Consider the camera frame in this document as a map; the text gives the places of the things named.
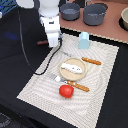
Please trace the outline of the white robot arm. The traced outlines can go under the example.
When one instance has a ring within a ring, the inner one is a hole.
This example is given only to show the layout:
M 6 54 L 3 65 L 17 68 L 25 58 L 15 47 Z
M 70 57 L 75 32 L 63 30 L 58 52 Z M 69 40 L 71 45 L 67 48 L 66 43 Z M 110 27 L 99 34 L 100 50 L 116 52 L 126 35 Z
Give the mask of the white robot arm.
M 45 28 L 49 46 L 56 47 L 60 36 L 60 0 L 16 0 L 16 2 L 20 7 L 38 9 L 40 22 Z

